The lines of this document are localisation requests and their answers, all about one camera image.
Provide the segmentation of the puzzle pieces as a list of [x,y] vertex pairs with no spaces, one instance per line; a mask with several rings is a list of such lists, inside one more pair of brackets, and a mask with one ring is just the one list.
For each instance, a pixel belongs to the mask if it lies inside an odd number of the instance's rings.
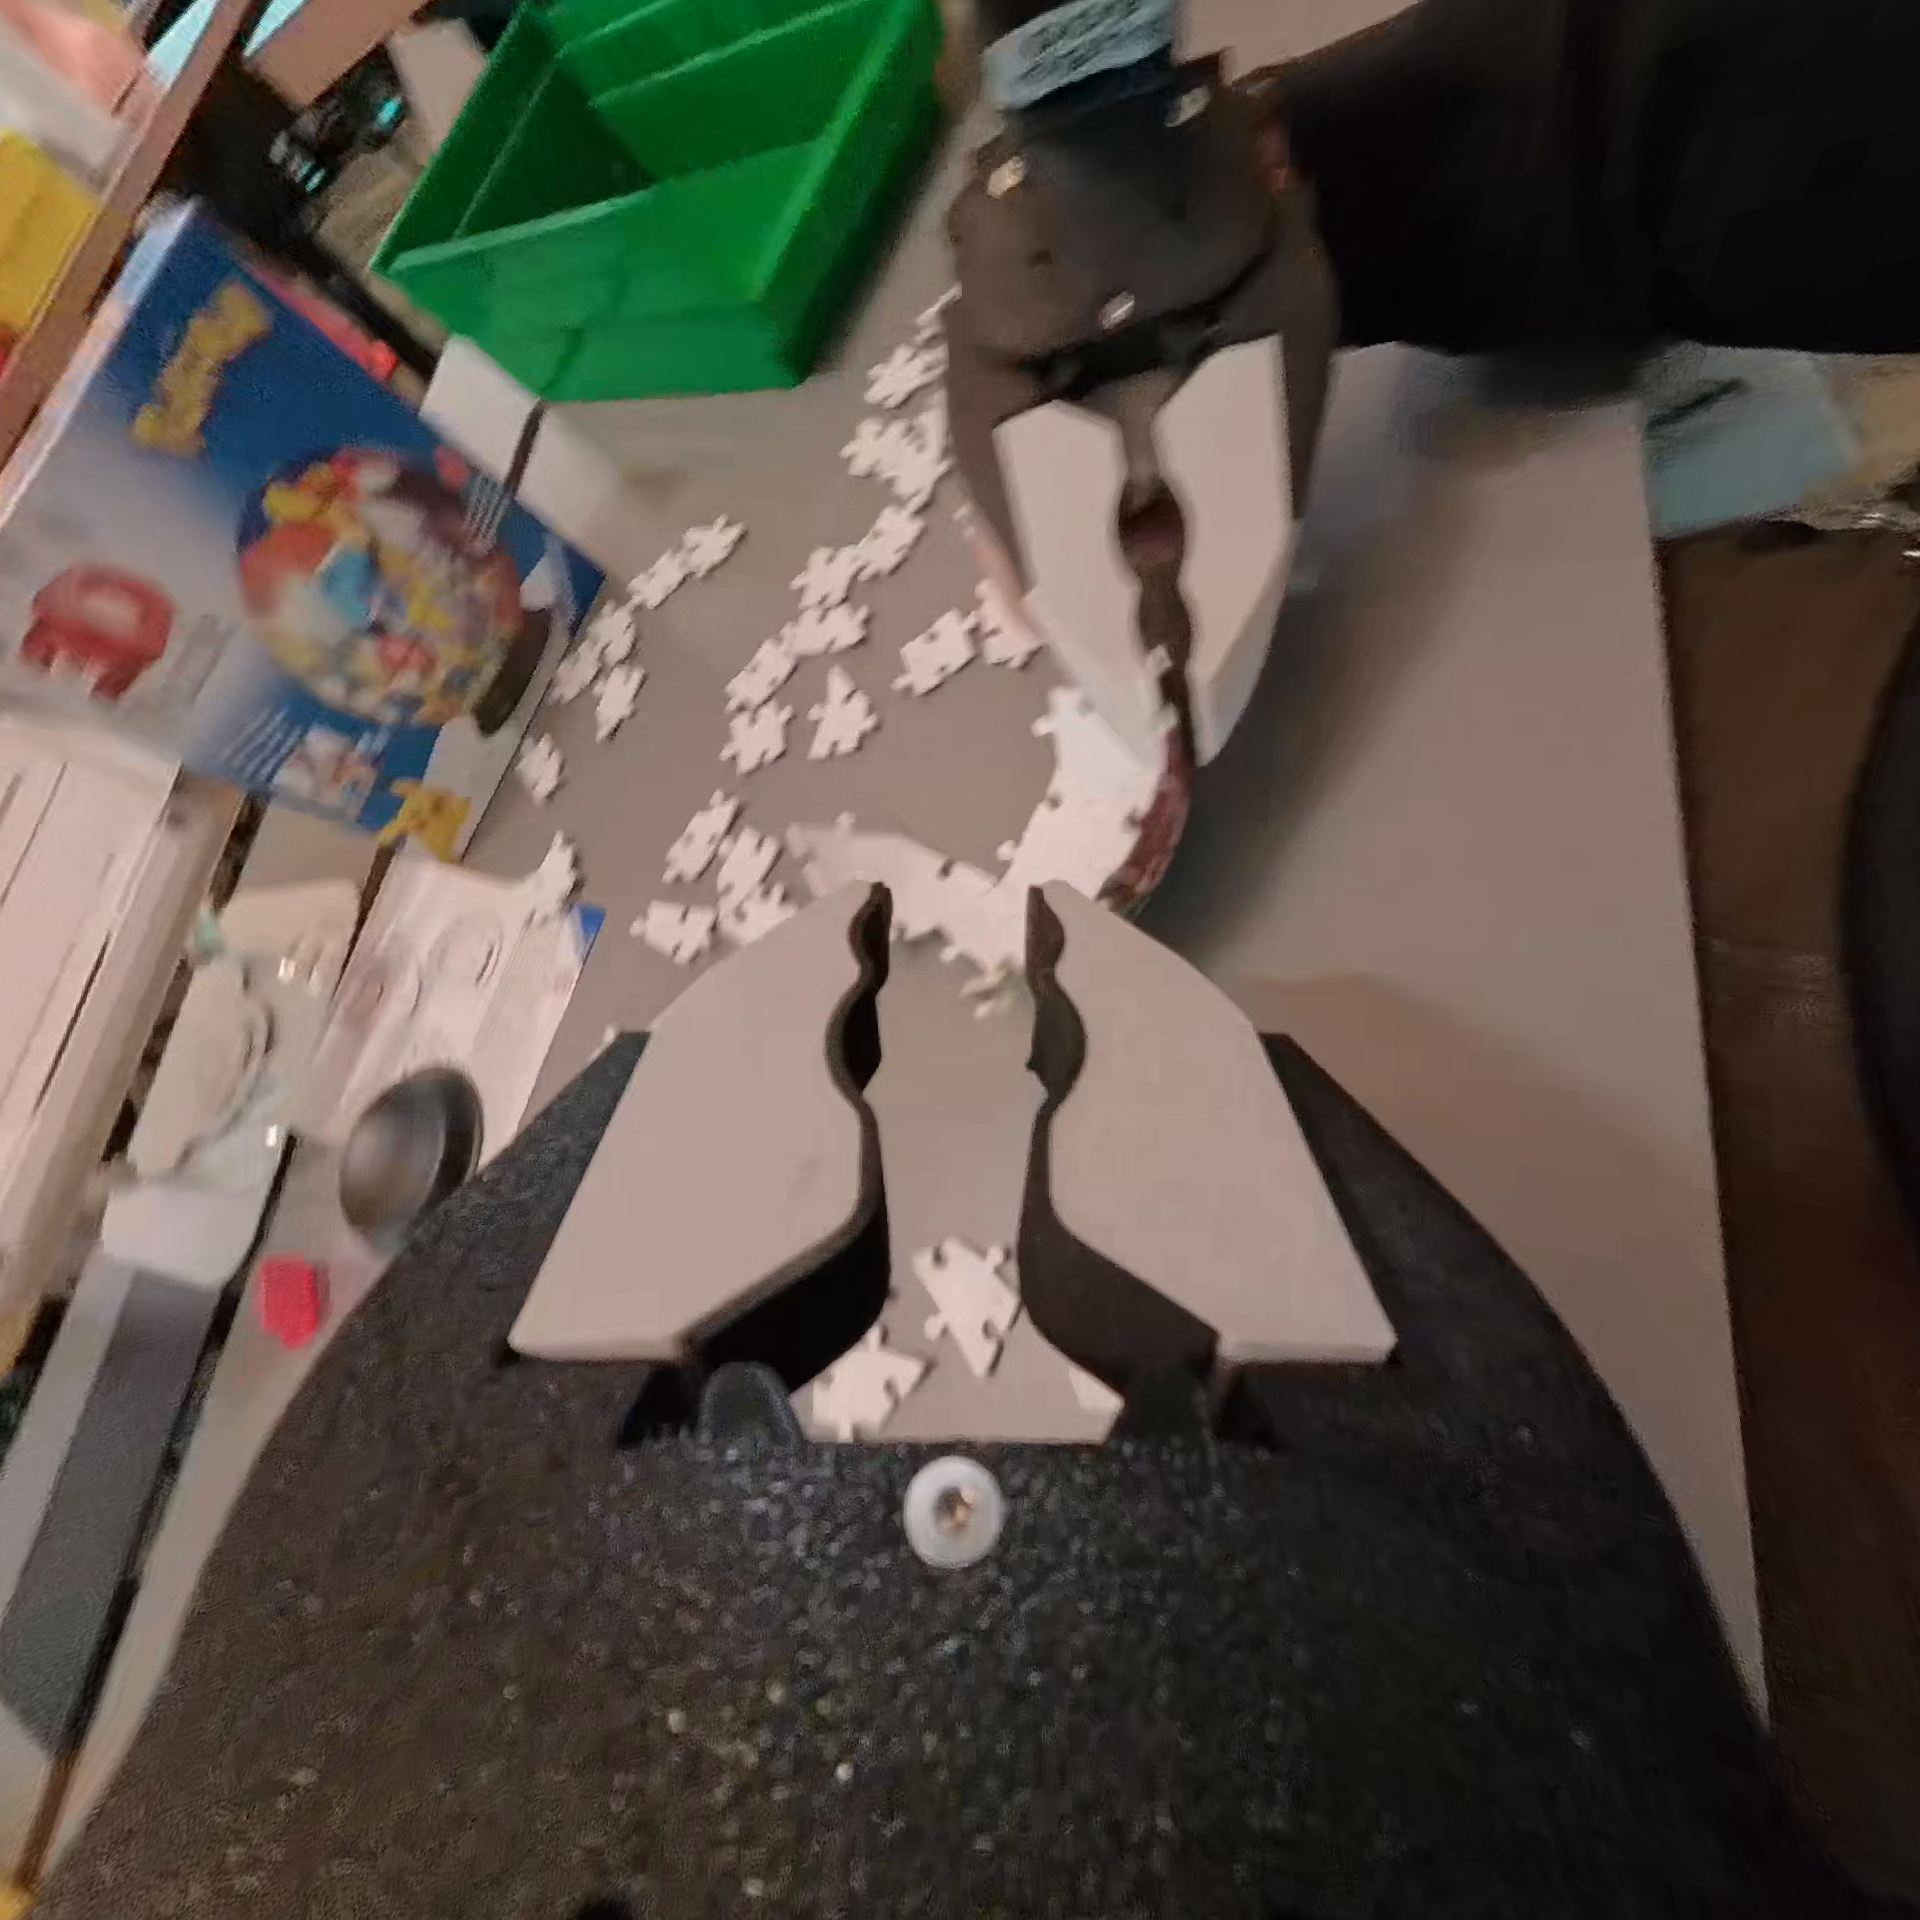
[[[885,406],[891,415],[862,418],[844,447],[850,472],[885,477],[897,496],[862,540],[816,549],[808,558],[795,585],[801,610],[726,685],[723,759],[734,762],[734,785],[779,762],[798,743],[795,706],[784,694],[813,666],[816,698],[804,710],[811,766],[844,775],[882,728],[876,694],[848,669],[858,646],[844,642],[865,633],[866,623],[866,610],[854,607],[850,589],[907,560],[912,542],[926,530],[932,494],[953,468],[946,319],[955,298],[957,285],[945,290],[918,314],[912,340],[872,370],[866,405],[874,410]],[[974,663],[1022,666],[1037,652],[1041,634],[1018,606],[1014,589],[982,565],[974,610],[945,610],[906,639],[889,690],[893,698],[926,710]],[[773,836],[741,817],[744,799],[737,790],[715,788],[669,846],[665,877],[697,879],[708,873],[714,901],[648,903],[640,932],[657,951],[694,959],[720,941],[731,958],[844,885],[874,879],[891,895],[891,943],[936,941],[949,965],[968,966],[968,994],[982,1001],[978,1013],[988,1013],[1013,988],[1025,968],[1025,909],[1010,909],[995,892],[998,852],[995,866],[978,869],[910,831],[876,829],[874,823],[862,826],[858,809],[848,804],[828,823],[792,823]],[[874,1433],[924,1374],[918,1356],[889,1350],[876,1327],[825,1370],[813,1405],[832,1422],[837,1437]]]

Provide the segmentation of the clear plastic bag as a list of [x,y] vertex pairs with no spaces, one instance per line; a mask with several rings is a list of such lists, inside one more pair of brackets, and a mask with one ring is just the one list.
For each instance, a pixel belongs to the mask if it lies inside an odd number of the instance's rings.
[[195,966],[129,1144],[145,1183],[265,1183],[305,1106],[356,926],[356,889],[237,889],[196,928]]

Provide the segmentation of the pale blue sheet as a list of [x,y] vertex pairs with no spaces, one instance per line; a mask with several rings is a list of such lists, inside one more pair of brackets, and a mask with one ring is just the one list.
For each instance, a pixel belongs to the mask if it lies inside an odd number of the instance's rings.
[[1861,444],[1834,374],[1822,354],[1690,342],[1640,361],[1651,532],[1779,516],[1845,476]]

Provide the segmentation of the partly built puzzle ball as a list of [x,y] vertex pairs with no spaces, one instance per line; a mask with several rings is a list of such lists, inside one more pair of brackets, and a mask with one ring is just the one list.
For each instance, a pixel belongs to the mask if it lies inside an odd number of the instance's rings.
[[1185,710],[1163,687],[1168,652],[1157,646],[1146,663],[1162,673],[1144,748],[1128,743],[1074,679],[1048,693],[1032,728],[1051,752],[1051,773],[1019,833],[998,848],[995,892],[1010,909],[1062,879],[1134,921],[1162,889],[1194,810],[1194,754]]

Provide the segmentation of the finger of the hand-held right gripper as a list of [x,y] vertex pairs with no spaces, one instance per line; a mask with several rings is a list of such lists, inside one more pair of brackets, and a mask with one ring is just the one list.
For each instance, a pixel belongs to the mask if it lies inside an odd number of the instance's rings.
[[1190,743],[1214,760],[1257,693],[1299,532],[1280,338],[1204,358],[1160,406],[1155,438],[1185,516]]
[[1162,397],[1045,400],[995,424],[1029,626],[1105,722],[1168,722],[1177,672],[1141,631],[1120,520],[1162,485]]

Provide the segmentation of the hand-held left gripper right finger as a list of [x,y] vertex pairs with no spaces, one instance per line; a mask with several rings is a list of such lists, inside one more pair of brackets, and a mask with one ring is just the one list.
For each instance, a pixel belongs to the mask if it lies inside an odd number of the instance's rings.
[[1262,1033],[1204,970],[1062,879],[1027,893],[1022,1306],[1123,1400],[1220,1399],[1400,1345]]

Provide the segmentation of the round metal dish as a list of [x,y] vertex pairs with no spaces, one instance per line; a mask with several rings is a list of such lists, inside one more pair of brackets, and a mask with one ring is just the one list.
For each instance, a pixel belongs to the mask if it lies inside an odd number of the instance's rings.
[[395,1256],[475,1173],[482,1142],[485,1108],[466,1071],[437,1064],[390,1082],[344,1144],[338,1201],[347,1226],[377,1255]]

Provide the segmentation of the white storage box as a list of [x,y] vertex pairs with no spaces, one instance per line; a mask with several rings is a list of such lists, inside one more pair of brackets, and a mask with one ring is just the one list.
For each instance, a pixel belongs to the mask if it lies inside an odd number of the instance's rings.
[[26,710],[2,724],[2,1303],[50,1286],[241,798]]

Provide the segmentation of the blue puzzle ball box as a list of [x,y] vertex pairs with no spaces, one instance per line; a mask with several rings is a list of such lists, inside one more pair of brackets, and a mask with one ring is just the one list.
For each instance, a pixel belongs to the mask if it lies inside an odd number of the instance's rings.
[[457,858],[604,569],[202,206],[136,245],[5,471],[5,706]]

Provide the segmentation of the wooden shelf frame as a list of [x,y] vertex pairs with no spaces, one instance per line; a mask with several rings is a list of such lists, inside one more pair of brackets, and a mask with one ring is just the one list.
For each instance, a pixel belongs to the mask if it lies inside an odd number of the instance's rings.
[[48,296],[27,333],[9,352],[2,374],[2,461],[9,464],[36,410],[48,400],[66,361],[80,346],[108,279],[122,263],[139,215],[153,201],[161,175],[204,105],[209,86],[244,60],[265,2],[210,5],[188,44],[179,72],[157,103],[132,124],[108,175],[101,206],[69,249]]

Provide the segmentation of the green plastic bin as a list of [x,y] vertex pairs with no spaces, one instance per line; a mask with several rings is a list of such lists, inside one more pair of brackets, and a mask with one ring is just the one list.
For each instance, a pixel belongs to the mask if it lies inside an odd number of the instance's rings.
[[798,385],[941,125],[931,2],[520,5],[373,270],[558,401]]

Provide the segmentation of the yellow box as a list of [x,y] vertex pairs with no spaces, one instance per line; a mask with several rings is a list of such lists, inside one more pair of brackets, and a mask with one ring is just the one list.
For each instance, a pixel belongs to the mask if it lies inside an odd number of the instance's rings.
[[36,321],[93,209],[57,158],[19,130],[2,133],[2,352]]

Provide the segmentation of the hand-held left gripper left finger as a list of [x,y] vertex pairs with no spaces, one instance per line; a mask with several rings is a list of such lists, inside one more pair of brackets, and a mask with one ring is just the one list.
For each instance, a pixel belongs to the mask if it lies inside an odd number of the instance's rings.
[[891,895],[854,879],[699,976],[644,1034],[512,1330],[514,1356],[788,1390],[880,1321],[878,996]]

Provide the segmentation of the white folded instruction leaflet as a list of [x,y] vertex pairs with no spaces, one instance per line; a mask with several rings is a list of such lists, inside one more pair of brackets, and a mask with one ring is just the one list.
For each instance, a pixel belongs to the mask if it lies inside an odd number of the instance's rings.
[[482,1159],[528,1116],[605,912],[561,897],[569,849],[524,879],[403,856],[356,937],[305,1082],[300,1130],[344,1144],[400,1078],[451,1068],[478,1092]]

